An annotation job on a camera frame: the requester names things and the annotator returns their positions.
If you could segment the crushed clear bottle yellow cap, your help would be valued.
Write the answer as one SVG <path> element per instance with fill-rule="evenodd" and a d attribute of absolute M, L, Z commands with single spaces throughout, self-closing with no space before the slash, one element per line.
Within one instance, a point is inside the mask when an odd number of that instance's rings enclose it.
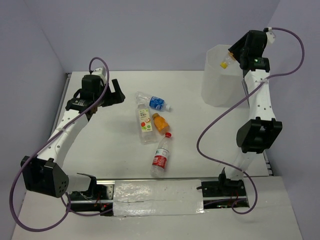
<path fill-rule="evenodd" d="M 227 54 L 225 55 L 223 61 L 220 63 L 220 66 L 223 69 L 226 69 L 227 67 L 229 67 L 230 65 L 232 65 L 236 61 L 237 60 L 234 58 L 234 55 L 228 51 Z"/>

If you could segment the orange juice bottle gold cap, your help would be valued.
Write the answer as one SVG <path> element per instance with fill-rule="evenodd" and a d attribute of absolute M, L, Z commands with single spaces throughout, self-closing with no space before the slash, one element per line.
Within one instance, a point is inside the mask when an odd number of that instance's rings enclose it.
<path fill-rule="evenodd" d="M 170 131 L 170 125 L 158 113 L 154 113 L 152 115 L 152 119 L 153 119 L 153 122 L 154 122 L 154 125 L 155 125 L 156 129 L 158 130 L 158 132 L 161 135 L 164 135 L 165 133 Z"/>

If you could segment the red cap water bottle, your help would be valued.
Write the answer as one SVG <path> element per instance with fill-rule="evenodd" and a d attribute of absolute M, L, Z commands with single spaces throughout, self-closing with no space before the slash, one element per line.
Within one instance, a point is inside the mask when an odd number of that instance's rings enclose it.
<path fill-rule="evenodd" d="M 171 155 L 171 148 L 172 134 L 166 132 L 164 138 L 160 141 L 152 160 L 150 174 L 153 178 L 159 179 L 163 177 L 167 161 Z"/>

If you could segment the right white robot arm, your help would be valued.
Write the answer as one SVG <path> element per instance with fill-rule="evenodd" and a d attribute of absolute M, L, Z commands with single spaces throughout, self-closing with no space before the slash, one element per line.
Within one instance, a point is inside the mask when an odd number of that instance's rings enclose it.
<path fill-rule="evenodd" d="M 239 63 L 249 105 L 248 121 L 236 134 L 238 155 L 218 177 L 217 190 L 224 196 L 243 186 L 244 171 L 257 155 L 272 146 L 283 128 L 282 122 L 276 120 L 271 104 L 270 63 L 268 58 L 263 57 L 267 43 L 266 32 L 250 30 L 228 49 L 220 64 L 226 69 L 234 62 Z"/>

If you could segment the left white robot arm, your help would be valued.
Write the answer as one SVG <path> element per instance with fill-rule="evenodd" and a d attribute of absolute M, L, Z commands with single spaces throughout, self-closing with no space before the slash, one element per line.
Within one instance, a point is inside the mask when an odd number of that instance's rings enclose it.
<path fill-rule="evenodd" d="M 64 172 L 65 158 L 80 131 L 89 123 L 98 107 L 123 103 L 117 79 L 111 81 L 114 91 L 106 84 L 101 73 L 84 75 L 81 88 L 67 101 L 60 124 L 54 130 L 51 141 L 33 157 L 25 156 L 21 166 L 25 187 L 28 191 L 60 198 L 65 193 L 80 192 L 86 199 L 98 194 L 96 177 Z"/>

